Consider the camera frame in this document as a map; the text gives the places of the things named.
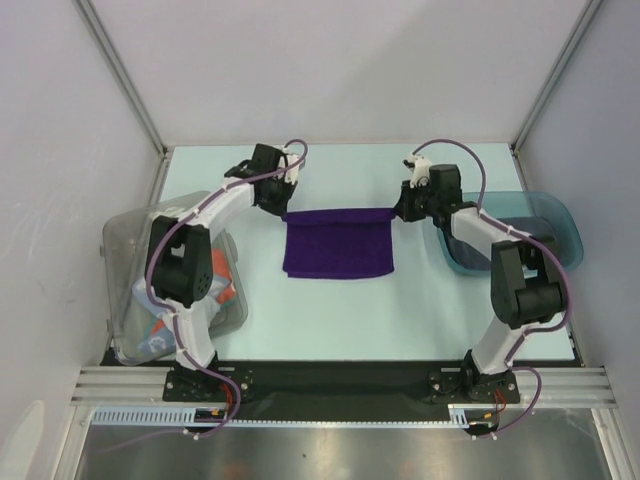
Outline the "light blue paw towel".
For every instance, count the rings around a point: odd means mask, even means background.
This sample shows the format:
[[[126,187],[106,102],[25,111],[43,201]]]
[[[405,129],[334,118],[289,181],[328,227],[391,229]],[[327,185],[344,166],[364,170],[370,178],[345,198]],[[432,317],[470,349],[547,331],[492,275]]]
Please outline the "light blue paw towel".
[[[132,286],[132,294],[138,306],[142,308],[143,338],[138,349],[143,354],[161,354],[175,349],[173,333],[166,327],[163,318],[169,313],[149,300],[146,283],[139,278]]]

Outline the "purple towel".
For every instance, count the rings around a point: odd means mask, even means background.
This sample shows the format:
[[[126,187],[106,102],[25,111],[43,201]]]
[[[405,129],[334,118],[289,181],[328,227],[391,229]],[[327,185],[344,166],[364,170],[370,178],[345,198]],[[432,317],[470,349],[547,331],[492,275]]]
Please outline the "purple towel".
[[[394,272],[390,208],[290,212],[283,270],[290,278],[360,280]]]

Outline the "right aluminium frame post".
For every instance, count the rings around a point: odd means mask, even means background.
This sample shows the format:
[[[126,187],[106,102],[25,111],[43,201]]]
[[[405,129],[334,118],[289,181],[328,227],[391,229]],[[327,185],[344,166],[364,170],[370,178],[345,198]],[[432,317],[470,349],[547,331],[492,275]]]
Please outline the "right aluminium frame post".
[[[602,8],[607,4],[605,0],[589,0],[585,2],[569,36],[563,44],[549,74],[547,75],[534,103],[522,122],[514,140],[511,150],[518,154],[528,139],[545,108],[550,102],[555,90],[559,86],[573,57],[577,53],[591,26],[594,24]]]

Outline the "aluminium frame post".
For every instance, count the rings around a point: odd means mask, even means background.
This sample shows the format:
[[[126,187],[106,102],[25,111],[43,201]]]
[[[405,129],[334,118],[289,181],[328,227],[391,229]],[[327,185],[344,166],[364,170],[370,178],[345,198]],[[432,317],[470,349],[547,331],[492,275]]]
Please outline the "aluminium frame post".
[[[511,150],[518,154],[528,139],[545,108],[550,102],[555,90],[559,86],[573,57],[577,53],[591,26],[594,24],[602,8],[607,4],[605,0],[589,0],[585,2],[569,36],[563,44],[549,74],[547,75],[534,103],[522,122],[514,140]]]
[[[156,153],[164,157],[167,153],[167,147],[162,141],[142,96],[131,78],[111,35],[107,31],[94,2],[90,0],[73,0],[72,4],[84,22],[98,52],[101,54],[146,138]]]

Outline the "grey towel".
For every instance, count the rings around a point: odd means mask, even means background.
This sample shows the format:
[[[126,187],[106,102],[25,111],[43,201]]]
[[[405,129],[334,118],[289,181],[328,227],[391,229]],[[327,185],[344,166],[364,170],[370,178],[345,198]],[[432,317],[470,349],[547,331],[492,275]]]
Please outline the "grey towel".
[[[487,213],[478,215],[474,209],[453,215],[449,236],[470,247],[484,259],[491,259],[492,245],[503,241],[518,242],[521,236],[535,239],[556,237],[551,224],[538,217],[507,217],[497,219]]]

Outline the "teal plastic tray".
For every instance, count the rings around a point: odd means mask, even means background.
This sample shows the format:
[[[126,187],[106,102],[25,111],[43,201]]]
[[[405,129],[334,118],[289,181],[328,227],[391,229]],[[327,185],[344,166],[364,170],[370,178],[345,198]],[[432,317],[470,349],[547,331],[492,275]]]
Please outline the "teal plastic tray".
[[[552,236],[557,258],[566,271],[575,270],[584,256],[583,244],[569,210],[554,196],[543,192],[492,191],[483,199],[483,208],[497,220],[531,233],[536,238]],[[472,246],[438,232],[447,265],[457,274],[488,277],[490,260]]]

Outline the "aluminium front rail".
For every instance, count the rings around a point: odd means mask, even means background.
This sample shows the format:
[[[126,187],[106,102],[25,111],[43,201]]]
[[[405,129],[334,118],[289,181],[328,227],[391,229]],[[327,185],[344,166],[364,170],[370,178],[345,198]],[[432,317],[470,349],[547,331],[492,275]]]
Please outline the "aluminium front rail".
[[[73,405],[155,405],[162,401],[168,367],[84,367],[71,395]],[[598,368],[539,368],[536,407],[615,409],[606,371]]]

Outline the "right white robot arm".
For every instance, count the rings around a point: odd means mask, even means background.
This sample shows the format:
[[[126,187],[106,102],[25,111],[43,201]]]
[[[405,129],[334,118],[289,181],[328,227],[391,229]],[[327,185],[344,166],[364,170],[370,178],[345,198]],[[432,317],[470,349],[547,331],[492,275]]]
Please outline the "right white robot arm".
[[[401,185],[396,216],[404,222],[430,219],[490,263],[494,317],[466,353],[454,389],[473,403],[483,402],[508,384],[513,360],[530,336],[565,327],[572,313],[566,271],[553,238],[535,237],[492,217],[479,201],[464,200],[457,166],[421,156],[403,163],[411,177]]]

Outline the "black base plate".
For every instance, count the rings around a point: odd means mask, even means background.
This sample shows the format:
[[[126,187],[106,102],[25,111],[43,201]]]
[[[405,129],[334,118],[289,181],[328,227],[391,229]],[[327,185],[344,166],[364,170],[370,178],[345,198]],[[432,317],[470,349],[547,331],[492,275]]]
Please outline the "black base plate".
[[[445,421],[455,406],[540,402],[568,387],[574,364],[519,362],[489,380],[452,361],[222,361],[238,386],[237,421],[413,423]]]

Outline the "orange towel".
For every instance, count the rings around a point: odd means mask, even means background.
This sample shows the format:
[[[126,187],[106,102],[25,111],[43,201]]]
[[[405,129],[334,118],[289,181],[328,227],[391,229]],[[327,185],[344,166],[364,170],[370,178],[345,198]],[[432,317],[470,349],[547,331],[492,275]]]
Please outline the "orange towel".
[[[220,248],[213,248],[211,257],[216,284],[214,297],[221,306],[224,306],[236,297],[230,264],[226,254]]]

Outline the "clear plastic bin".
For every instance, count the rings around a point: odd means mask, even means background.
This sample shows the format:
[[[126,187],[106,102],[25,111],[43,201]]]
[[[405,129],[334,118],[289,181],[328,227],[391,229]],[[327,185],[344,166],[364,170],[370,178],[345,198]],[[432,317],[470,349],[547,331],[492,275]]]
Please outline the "clear plastic bin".
[[[138,345],[143,338],[142,308],[132,294],[132,286],[143,278],[150,229],[158,215],[179,216],[208,195],[198,191],[144,208],[138,208],[110,219],[103,228],[103,250],[110,304],[109,328],[115,355],[125,365],[139,365],[174,354],[143,354]],[[221,306],[215,299],[215,277],[207,296],[197,304],[197,311],[209,316],[209,334],[215,339],[238,330],[248,317],[248,305],[236,268],[238,259],[231,235],[222,231],[211,243],[220,248],[229,261],[236,297]]]

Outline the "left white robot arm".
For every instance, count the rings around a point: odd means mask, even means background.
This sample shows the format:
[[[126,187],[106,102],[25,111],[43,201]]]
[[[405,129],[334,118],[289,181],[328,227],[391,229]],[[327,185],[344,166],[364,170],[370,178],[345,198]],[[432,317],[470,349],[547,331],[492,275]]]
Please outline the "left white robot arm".
[[[179,216],[159,215],[152,222],[143,287],[174,336],[176,362],[190,370],[185,388],[199,400],[211,399],[220,381],[229,381],[210,368],[216,349],[209,320],[197,311],[214,280],[211,244],[250,208],[283,216],[307,154],[308,145],[298,139],[282,147],[258,143],[249,159],[224,173],[218,189]]]

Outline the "left aluminium frame post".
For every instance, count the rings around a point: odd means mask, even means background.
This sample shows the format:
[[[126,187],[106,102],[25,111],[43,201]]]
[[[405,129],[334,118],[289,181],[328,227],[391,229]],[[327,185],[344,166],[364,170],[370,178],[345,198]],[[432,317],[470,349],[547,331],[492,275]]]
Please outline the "left aluminium frame post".
[[[84,22],[98,52],[101,54],[146,138],[156,153],[164,157],[167,153],[167,147],[162,141],[142,96],[131,78],[111,35],[107,31],[94,2],[90,0],[73,0],[72,4]]]

